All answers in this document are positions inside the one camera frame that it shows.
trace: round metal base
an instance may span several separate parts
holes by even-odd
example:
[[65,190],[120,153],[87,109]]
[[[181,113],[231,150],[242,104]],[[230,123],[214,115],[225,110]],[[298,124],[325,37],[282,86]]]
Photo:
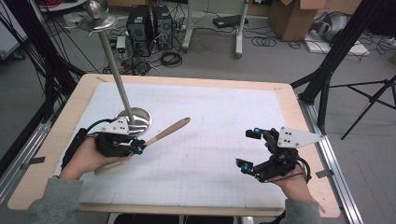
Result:
[[[145,133],[149,127],[151,126],[152,118],[150,113],[143,108],[140,107],[131,107],[132,115],[134,116],[134,122],[128,123],[130,136],[139,136]],[[125,117],[128,118],[128,115],[125,110],[122,110],[117,118]]]

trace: box flap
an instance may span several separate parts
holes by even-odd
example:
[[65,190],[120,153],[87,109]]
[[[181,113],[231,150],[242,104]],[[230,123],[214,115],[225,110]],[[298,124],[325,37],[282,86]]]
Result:
[[320,9],[325,6],[326,0],[300,0],[300,9]]
[[288,4],[290,4],[290,2],[292,2],[293,0],[280,0],[283,5],[287,6]]

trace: computer tower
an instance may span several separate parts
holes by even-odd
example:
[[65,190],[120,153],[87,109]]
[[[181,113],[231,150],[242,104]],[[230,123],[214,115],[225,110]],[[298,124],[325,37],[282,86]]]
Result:
[[158,49],[171,49],[173,47],[173,20],[168,7],[153,6],[152,18]]
[[149,6],[134,5],[126,22],[129,38],[131,39],[134,56],[148,57],[151,54],[150,44],[153,40],[152,23]]

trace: wooden handle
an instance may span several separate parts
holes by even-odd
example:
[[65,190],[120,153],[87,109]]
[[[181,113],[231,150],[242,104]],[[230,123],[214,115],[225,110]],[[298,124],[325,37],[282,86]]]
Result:
[[[158,140],[166,137],[167,135],[174,133],[175,131],[186,126],[186,124],[188,124],[190,122],[190,120],[191,120],[190,118],[184,118],[184,119],[179,120],[178,122],[172,124],[167,129],[165,129],[162,132],[160,132],[159,134],[157,134],[155,137],[148,140],[144,145],[146,147],[148,147],[149,145],[157,142]],[[99,168],[97,168],[95,170],[95,175],[106,175],[106,174],[111,174],[111,173],[117,172],[119,170],[122,170],[128,163],[129,159],[132,158],[133,155],[134,154],[131,154],[129,157],[122,158],[120,161],[112,162],[112,163],[108,163],[108,164],[104,164],[104,165],[100,166]]]

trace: tripod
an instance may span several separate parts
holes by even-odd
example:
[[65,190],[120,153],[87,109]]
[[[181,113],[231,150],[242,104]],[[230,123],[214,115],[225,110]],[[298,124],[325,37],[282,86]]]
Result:
[[[369,111],[369,109],[375,104],[375,103],[380,103],[381,105],[385,105],[387,107],[390,107],[394,110],[396,110],[396,90],[395,90],[395,80],[396,80],[396,75],[391,78],[390,80],[388,79],[384,79],[382,81],[374,81],[374,82],[361,82],[361,83],[353,83],[353,84],[345,84],[345,85],[338,85],[338,86],[330,86],[330,88],[338,88],[338,87],[348,87],[350,89],[352,89],[353,91],[356,91],[357,93],[367,97],[369,99],[369,105],[364,109],[364,111],[361,113],[361,115],[358,117],[358,119],[352,124],[352,126],[346,131],[346,133],[344,134],[343,137],[341,137],[341,140],[344,140],[347,135],[350,133],[350,131],[352,131],[352,129],[358,124],[358,122],[363,118],[363,116],[367,113],[367,111]],[[360,91],[356,88],[354,88],[354,86],[361,86],[361,85],[370,85],[370,84],[378,84],[378,83],[383,83],[384,86],[379,89],[378,92],[376,92],[373,96]],[[392,93],[393,93],[393,102],[394,105],[390,105],[387,104],[381,100],[379,100],[379,97],[381,97],[381,95],[389,88],[392,88]]]

